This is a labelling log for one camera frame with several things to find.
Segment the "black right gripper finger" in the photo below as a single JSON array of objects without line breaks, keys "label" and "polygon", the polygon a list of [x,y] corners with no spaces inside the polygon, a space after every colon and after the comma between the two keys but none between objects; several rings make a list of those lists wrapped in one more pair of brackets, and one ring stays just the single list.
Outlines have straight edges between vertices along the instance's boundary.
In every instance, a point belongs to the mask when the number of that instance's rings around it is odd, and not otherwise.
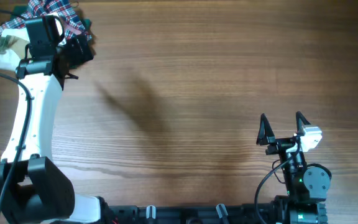
[{"label": "black right gripper finger", "polygon": [[296,112],[296,133],[305,134],[306,128],[311,124],[301,113],[301,111]]},{"label": "black right gripper finger", "polygon": [[256,144],[263,146],[273,144],[275,142],[275,135],[272,127],[264,113],[260,115],[260,128],[257,135]]}]

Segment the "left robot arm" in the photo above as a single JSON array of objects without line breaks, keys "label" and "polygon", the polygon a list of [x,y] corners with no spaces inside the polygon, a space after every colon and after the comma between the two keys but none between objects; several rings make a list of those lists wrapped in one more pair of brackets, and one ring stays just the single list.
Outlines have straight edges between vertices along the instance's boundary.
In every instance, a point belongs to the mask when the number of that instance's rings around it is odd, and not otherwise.
[{"label": "left robot arm", "polygon": [[9,223],[101,223],[99,197],[75,193],[53,163],[55,112],[70,69],[93,58],[84,35],[65,42],[57,16],[25,21],[29,43],[12,81],[19,98],[10,141],[0,161],[0,219]]}]

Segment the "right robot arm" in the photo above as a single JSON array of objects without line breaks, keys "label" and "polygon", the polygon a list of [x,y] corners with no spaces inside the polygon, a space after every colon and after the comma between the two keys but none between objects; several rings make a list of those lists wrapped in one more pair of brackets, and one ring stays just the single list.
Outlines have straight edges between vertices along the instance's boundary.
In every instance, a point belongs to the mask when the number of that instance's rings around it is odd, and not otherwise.
[{"label": "right robot arm", "polygon": [[[317,163],[307,163],[305,153],[323,138],[322,130],[312,125],[301,112],[296,112],[296,132],[291,137],[276,138],[265,114],[260,115],[256,144],[267,146],[267,155],[278,155],[279,165],[261,180],[255,191],[255,215],[261,223],[327,223],[326,206],[331,186],[331,171]],[[282,184],[287,194],[278,195],[269,208],[259,203],[259,193],[264,183],[277,171],[283,172]]]}]

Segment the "white baby shirt tan sleeves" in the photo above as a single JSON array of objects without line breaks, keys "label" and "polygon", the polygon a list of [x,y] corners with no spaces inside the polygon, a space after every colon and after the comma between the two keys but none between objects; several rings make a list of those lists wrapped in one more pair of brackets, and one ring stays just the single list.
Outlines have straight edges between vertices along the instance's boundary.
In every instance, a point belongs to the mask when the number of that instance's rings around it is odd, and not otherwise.
[{"label": "white baby shirt tan sleeves", "polygon": [[30,43],[24,20],[18,17],[0,25],[0,70],[13,72],[25,57]]}]

